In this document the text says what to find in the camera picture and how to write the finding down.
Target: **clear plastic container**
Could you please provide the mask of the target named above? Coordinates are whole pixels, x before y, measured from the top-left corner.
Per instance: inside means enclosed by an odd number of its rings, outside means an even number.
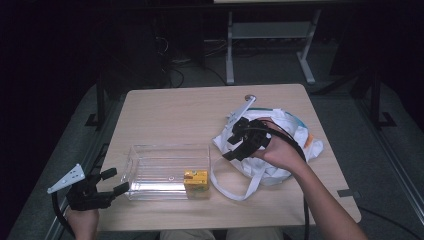
[[[184,186],[186,170],[207,170],[209,173],[208,145],[134,145],[121,182],[129,182],[130,190],[125,194],[130,200],[196,198],[196,194],[187,194]],[[205,198],[208,194],[197,196]]]

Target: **human hand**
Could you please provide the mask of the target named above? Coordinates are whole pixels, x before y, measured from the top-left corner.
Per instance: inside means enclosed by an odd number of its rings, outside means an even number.
[[[258,120],[264,121],[269,128],[287,135],[277,125],[272,123],[271,118],[259,118]],[[297,167],[305,165],[299,153],[289,143],[274,135],[271,137],[268,146],[264,150],[254,152],[252,157],[260,158],[275,167],[286,169],[289,172],[293,172]]]
[[[76,211],[69,208],[66,212],[66,216],[72,231],[74,231],[75,239],[96,239],[99,210]]]

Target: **human arm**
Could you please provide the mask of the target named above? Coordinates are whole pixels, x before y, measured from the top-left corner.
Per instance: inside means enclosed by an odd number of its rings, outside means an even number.
[[[96,239],[99,210],[76,211],[68,209],[66,217],[76,240]]]
[[[279,130],[274,124],[268,127]],[[367,239],[358,224],[325,188],[313,170],[296,150],[279,137],[273,136],[266,149],[258,150],[254,157],[291,172],[299,183],[312,216],[325,239]]]

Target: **small yellow package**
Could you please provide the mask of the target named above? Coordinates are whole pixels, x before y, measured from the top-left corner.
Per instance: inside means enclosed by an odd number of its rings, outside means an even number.
[[[189,199],[209,197],[209,179],[207,170],[185,170],[184,187]]]

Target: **wooden tabletop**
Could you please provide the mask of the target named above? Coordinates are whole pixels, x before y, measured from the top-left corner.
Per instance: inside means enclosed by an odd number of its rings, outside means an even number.
[[[331,194],[358,222],[360,212],[353,197],[340,198],[348,189],[324,130],[300,84],[136,90],[128,93],[103,169],[117,168],[118,175],[98,184],[110,191],[120,184],[128,152],[138,144],[211,144],[212,164],[220,157],[212,138],[226,124],[226,116],[241,106],[244,96],[257,97],[252,107],[282,108],[299,117],[310,132],[324,142],[324,151],[310,166]],[[244,194],[250,179],[224,162],[216,169],[218,181]],[[253,226],[303,225],[303,194],[294,178],[277,186],[260,186],[245,201],[223,196],[213,186],[208,200],[128,200],[119,196],[101,210],[100,231],[164,229],[220,229]]]

